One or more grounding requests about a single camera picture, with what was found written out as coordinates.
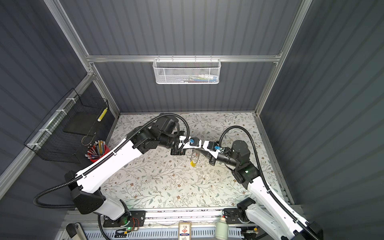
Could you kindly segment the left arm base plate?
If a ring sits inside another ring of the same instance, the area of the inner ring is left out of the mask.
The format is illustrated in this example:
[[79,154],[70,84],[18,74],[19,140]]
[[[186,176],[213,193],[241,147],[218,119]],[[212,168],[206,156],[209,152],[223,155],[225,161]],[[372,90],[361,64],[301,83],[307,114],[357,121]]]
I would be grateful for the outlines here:
[[139,228],[146,220],[146,211],[130,211],[130,216],[123,215],[118,220],[103,217],[104,228]]

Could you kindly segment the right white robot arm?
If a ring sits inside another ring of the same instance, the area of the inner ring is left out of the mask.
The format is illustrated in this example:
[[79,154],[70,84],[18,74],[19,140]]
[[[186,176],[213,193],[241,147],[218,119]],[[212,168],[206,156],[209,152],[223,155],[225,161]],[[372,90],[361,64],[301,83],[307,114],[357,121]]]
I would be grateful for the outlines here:
[[230,149],[206,141],[203,149],[211,155],[212,163],[221,162],[233,167],[236,181],[256,199],[238,203],[239,218],[262,228],[274,240],[322,240],[324,233],[315,222],[309,223],[282,198],[275,195],[263,180],[261,172],[251,163],[246,142],[234,141]]

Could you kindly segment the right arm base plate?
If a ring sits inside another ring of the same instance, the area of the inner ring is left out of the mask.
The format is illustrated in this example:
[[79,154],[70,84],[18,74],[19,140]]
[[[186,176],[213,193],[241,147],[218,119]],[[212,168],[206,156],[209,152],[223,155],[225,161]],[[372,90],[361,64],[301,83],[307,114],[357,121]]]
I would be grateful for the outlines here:
[[225,208],[222,210],[222,215],[226,219],[227,224],[248,224],[249,220],[243,212],[238,208]]

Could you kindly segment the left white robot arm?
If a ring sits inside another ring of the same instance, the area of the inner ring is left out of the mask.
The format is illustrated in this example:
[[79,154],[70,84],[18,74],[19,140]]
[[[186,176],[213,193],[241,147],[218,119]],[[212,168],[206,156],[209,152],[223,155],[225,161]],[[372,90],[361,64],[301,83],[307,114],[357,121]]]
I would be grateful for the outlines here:
[[95,213],[111,220],[120,220],[129,215],[122,200],[113,199],[101,190],[102,184],[122,167],[157,147],[180,151],[183,134],[176,114],[160,114],[147,123],[134,128],[110,152],[91,166],[77,172],[80,179],[73,184],[71,197],[83,215]]

